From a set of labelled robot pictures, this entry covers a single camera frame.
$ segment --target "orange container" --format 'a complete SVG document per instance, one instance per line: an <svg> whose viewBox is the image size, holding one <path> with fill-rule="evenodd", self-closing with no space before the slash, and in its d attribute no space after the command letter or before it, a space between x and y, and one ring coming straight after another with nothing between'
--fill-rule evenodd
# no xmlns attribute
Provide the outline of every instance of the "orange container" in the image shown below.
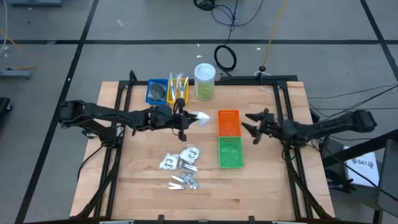
<svg viewBox="0 0 398 224"><path fill-rule="evenodd" d="M218 136L240 136L239 110L218 111Z"/></svg>

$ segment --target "green plastic basket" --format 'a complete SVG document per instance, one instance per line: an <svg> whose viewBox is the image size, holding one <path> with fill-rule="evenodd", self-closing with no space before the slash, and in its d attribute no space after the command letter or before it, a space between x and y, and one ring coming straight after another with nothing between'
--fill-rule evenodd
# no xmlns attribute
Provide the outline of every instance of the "green plastic basket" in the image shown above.
<svg viewBox="0 0 398 224"><path fill-rule="evenodd" d="M221 168L242 168L243 150L240 137L219 137L218 152Z"/></svg>

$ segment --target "blue bin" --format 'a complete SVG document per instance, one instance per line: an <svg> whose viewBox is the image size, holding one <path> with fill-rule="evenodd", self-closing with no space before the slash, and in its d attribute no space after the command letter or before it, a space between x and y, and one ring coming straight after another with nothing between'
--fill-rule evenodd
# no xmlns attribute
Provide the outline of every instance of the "blue bin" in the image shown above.
<svg viewBox="0 0 398 224"><path fill-rule="evenodd" d="M148 99L149 83L150 82L159 83L159 84L162 84L162 85L166 86L164 101L151 101L151 100ZM169 80L166 79L166 78L151 78L151 79L148 79L146 102L149 103L150 105L164 105L164 104L166 104L167 88L168 88L167 85L168 85L168 83L169 83Z"/></svg>

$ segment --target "floor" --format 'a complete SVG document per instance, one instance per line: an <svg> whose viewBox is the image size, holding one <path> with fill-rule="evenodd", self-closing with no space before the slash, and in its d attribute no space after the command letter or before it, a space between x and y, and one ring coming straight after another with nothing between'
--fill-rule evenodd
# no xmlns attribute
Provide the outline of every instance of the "floor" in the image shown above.
<svg viewBox="0 0 398 224"><path fill-rule="evenodd" d="M233 0L217 2L234 6ZM238 22L251 18L260 2L240 1ZM363 3L377 27L372 26ZM238 56L233 75L257 71L281 5L282 0L265 0L257 17L232 33L229 46ZM397 65L392 59L398 58L397 8L395 0L288 0L267 72L297 75L305 83L308 97L397 83ZM3 4L0 12L0 29L4 30ZM225 19L220 11L215 16ZM0 134L0 223L14 223L47 143L49 152L25 221L69 216L86 139L77 129L51 125L60 96L96 102L101 82L125 80L130 70L140 80L165 78L169 72L192 74L199 63L215 64L214 49L225 41L228 28L192 1L64 0L63 7L9 6L8 34L32 56L37 68L30 80L0 81L0 96L10 98L14 106ZM219 58L225 65L232 62L226 52L220 52ZM1 69L32 63L12 45L0 55ZM325 114L333 114L339 110L331 109L347 108L380 91L310 102L326 109L322 110ZM395 89L362 108L397 107L396 96ZM397 110L371 111L378 124L375 131L337 136L371 138L398 128L398 123L391 122L396 120ZM49 127L55 128L53 135L47 132ZM379 161L382 153L376 154ZM337 217L372 221L370 208L334 191L331 194ZM392 216L384 215L383 223L393 222Z"/></svg>

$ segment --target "wooden tabletop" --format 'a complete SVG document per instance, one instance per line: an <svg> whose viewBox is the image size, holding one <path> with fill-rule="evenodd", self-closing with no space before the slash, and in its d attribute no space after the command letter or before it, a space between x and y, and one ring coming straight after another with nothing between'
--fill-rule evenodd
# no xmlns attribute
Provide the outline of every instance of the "wooden tabletop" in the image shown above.
<svg viewBox="0 0 398 224"><path fill-rule="evenodd" d="M117 86L118 82L104 82L98 104L113 108ZM295 120L312 123L303 83L288 82L288 86ZM146 88L133 86L130 111L149 107L145 102ZM169 129L137 132L132 137L131 129L127 128L112 219L156 220L158 215L165 215L166 220L247 220L254 215L256 220L295 220L288 173L278 140L263 136L258 145L253 145L249 133L242 128L244 167L220 169L217 111L239 110L241 121L254 124L244 114L259 113L264 108L277 113L272 87L215 86L214 98L200 101L191 86L185 110L203 111L211 119L204 127L192 124L186 130L186 142L179 141ZM170 176L178 171L161 170L159 163L166 153L179 154L187 144L200 149L200 157L195 162L199 167L196 175L199 189L169 190ZM99 145L98 139L88 140L85 157ZM90 160L81 171L71 215L80 212L98 189L104 152ZM301 152L308 189L319 204L334 215L319 152L312 147L303 148ZM297 192L305 217L299 188ZM108 192L104 195L105 202L107 198ZM105 213L105 208L104 203L101 214Z"/></svg>

